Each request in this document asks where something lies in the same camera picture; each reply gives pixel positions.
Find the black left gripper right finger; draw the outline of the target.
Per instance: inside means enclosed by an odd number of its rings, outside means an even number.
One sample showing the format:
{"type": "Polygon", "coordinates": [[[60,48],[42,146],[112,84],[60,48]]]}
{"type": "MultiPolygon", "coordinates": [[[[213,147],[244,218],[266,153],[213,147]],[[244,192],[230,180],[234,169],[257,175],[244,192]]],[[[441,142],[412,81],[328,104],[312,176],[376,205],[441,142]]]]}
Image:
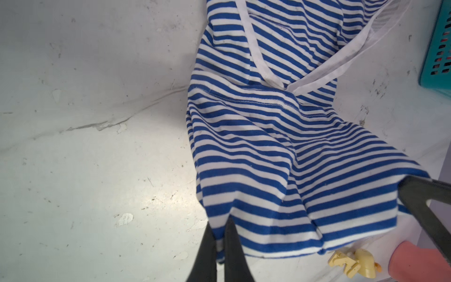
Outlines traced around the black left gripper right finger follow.
{"type": "Polygon", "coordinates": [[[236,225],[228,218],[224,234],[224,281],[225,282],[255,282],[251,274],[236,225]]]}

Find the blue white striped tank top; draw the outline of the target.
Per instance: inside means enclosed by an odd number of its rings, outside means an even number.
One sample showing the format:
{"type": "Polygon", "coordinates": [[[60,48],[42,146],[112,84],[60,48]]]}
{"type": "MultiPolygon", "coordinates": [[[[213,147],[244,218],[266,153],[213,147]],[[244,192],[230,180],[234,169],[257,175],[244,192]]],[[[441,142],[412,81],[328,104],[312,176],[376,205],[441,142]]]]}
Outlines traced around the blue white striped tank top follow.
{"type": "Polygon", "coordinates": [[[225,259],[323,254],[394,229],[428,173],[333,108],[337,79],[408,1],[207,1],[187,97],[196,195],[225,259]]]}

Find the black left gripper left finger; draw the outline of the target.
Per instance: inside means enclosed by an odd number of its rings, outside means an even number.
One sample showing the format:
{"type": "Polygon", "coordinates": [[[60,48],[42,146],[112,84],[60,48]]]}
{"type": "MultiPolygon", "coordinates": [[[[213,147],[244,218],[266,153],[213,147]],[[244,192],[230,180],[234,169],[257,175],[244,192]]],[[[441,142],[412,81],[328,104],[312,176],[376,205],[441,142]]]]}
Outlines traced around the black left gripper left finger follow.
{"type": "Polygon", "coordinates": [[[216,240],[210,224],[208,223],[196,259],[186,282],[216,282],[216,257],[216,240]]]}

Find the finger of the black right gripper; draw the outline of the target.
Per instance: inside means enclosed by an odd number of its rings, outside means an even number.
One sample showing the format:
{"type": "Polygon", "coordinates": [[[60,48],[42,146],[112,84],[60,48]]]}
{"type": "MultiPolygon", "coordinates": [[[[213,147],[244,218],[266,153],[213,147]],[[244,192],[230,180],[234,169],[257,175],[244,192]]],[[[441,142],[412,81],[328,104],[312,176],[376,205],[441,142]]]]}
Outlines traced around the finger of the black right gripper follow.
{"type": "Polygon", "coordinates": [[[398,185],[398,197],[424,229],[447,263],[451,262],[451,233],[428,206],[429,200],[451,204],[451,185],[407,176],[398,185]]]}

